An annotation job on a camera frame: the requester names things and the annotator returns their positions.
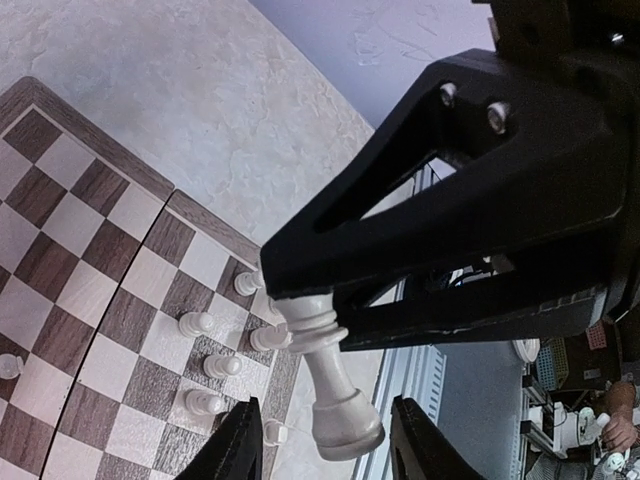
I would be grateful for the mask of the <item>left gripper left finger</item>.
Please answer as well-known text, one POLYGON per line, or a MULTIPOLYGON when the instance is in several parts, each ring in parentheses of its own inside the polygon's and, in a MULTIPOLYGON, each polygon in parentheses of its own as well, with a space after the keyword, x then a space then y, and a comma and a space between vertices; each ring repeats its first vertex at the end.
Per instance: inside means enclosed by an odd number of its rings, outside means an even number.
POLYGON ((240 401, 176 480, 260 480, 263 424, 259 401, 240 401))

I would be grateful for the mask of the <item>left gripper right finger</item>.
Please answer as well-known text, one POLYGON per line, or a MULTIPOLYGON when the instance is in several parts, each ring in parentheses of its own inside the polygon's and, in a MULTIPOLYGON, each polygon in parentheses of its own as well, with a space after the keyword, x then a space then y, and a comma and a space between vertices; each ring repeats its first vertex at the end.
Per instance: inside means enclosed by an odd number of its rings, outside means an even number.
POLYGON ((391 408, 390 456, 395 480, 482 480, 412 398, 391 408))

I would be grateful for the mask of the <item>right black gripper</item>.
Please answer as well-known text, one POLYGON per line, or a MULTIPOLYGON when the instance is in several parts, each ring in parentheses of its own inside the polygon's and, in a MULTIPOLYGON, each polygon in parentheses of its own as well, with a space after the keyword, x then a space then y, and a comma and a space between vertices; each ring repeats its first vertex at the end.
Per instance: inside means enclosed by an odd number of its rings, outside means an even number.
POLYGON ((275 299, 505 254, 541 283, 639 301, 639 5, 495 1, 494 52, 429 65, 263 247, 275 299))

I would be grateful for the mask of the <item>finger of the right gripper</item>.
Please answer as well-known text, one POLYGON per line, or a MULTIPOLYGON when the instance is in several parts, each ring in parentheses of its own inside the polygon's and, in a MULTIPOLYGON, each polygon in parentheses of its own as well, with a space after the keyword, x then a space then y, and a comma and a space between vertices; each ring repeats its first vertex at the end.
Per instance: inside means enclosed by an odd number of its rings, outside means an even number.
POLYGON ((341 348, 574 336, 601 317, 613 278, 612 220, 504 249, 514 270, 461 287, 377 307, 345 295, 334 304, 349 331, 341 348))

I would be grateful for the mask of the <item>white chess pawn row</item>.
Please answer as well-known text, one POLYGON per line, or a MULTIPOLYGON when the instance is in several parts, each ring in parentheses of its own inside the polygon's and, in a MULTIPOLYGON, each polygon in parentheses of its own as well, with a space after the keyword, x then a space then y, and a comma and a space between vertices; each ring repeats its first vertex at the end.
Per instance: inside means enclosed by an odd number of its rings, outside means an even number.
POLYGON ((242 368, 241 359, 234 355, 209 355, 203 361, 203 371, 209 378, 236 376, 242 368))

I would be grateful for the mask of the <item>white chess knight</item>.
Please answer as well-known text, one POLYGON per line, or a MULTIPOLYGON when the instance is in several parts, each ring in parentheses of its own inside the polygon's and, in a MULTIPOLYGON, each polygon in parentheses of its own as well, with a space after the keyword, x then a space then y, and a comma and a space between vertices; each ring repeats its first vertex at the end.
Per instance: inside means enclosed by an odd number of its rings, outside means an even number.
POLYGON ((286 349, 291 341, 292 335, 286 323, 257 328, 249 335, 251 347, 259 352, 286 349))

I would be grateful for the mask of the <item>wooden chess board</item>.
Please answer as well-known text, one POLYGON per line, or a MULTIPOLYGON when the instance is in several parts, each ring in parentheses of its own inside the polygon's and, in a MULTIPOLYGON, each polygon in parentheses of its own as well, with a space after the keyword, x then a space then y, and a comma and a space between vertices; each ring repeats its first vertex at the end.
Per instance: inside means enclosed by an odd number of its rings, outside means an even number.
POLYGON ((1 96, 1 380, 5 479, 170 479, 236 403, 284 421, 299 363, 255 351, 277 323, 234 289, 258 246, 111 139, 37 79, 1 96), (197 338, 182 315, 206 312, 197 338), (209 378, 209 355, 242 371, 209 378), (191 414, 190 390, 224 411, 191 414))

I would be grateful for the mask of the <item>white chess piece edge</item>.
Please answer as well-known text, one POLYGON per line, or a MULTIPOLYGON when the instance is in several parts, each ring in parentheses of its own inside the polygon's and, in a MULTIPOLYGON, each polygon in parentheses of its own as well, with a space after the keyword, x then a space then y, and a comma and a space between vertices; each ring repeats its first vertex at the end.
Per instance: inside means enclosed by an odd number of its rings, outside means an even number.
POLYGON ((235 291, 244 297, 254 295, 264 287, 264 278, 261 271, 242 272, 234 279, 235 291))

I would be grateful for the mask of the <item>white chess king piece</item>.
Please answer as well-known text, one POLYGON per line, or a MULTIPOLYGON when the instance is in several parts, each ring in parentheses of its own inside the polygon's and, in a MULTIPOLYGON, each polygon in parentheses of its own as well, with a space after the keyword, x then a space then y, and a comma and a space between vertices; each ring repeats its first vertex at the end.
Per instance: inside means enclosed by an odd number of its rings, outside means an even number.
POLYGON ((203 390, 188 391, 184 403, 191 414, 198 416, 215 416, 225 408, 225 402, 219 395, 203 390))

